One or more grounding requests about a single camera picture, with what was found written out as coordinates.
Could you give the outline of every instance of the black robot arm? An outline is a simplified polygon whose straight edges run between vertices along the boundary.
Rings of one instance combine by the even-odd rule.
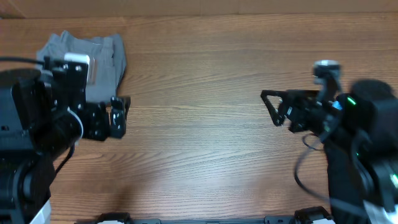
[[[50,198],[56,171],[53,161],[81,138],[105,141],[126,133],[130,97],[106,104],[87,102],[85,89],[93,81],[87,55],[43,62],[0,57],[0,61],[37,63],[36,69],[0,73],[0,223],[29,223]]]
[[[361,198],[394,212],[398,204],[398,99],[379,80],[360,80],[349,93],[335,97],[341,92],[339,75],[338,63],[319,61],[314,76],[322,90],[263,90],[261,98],[276,126],[287,118],[292,122],[291,132],[309,130],[325,147],[345,152],[350,179]],[[268,96],[281,97],[278,109]]]

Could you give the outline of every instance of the folded garment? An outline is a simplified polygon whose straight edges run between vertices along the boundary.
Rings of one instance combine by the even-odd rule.
[[[61,36],[52,34],[37,59],[44,56],[63,58],[67,52],[87,54],[95,60],[96,78],[93,85],[86,86],[86,101],[107,103],[116,95],[116,89],[126,69],[123,41],[119,34],[109,37],[94,37],[91,40],[77,39],[68,31]]]

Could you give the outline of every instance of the black cable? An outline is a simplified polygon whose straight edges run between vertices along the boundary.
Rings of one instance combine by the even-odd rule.
[[[69,152],[67,154],[67,156],[63,159],[63,161],[61,162],[61,164],[57,167],[57,170],[55,170],[55,175],[58,174],[58,172],[60,172],[60,170],[62,169],[63,165],[65,165],[68,160],[73,156],[73,153],[75,152],[75,145],[72,145],[69,149]]]
[[[352,205],[350,203],[344,202],[344,201],[336,199],[336,198],[328,198],[323,195],[320,195],[319,193],[308,189],[306,186],[303,185],[303,183],[301,183],[301,181],[299,179],[299,175],[298,175],[300,165],[304,161],[304,159],[313,151],[313,148],[315,147],[314,145],[316,145],[316,144],[313,144],[312,147],[308,147],[308,149],[303,154],[301,154],[300,157],[297,159],[296,165],[294,167],[294,180],[296,181],[298,186],[301,189],[303,189],[304,191],[306,191],[306,193],[308,193],[316,198],[319,198],[326,203],[329,203],[332,207],[336,207],[343,211],[350,212],[359,217],[369,218],[368,215],[366,214],[366,212],[362,208],[359,208],[355,205]]]
[[[24,63],[34,63],[38,65],[44,65],[43,61],[30,59],[30,58],[21,58],[21,57],[0,57],[0,62],[24,62]]]
[[[306,142],[308,136],[315,136],[316,137],[316,135],[314,133],[309,133],[309,134],[304,135],[303,138],[302,138],[302,141],[303,141],[304,145],[307,146],[308,148],[312,149],[312,150],[315,150],[315,151],[323,151],[323,149],[317,149],[315,147],[310,146]]]

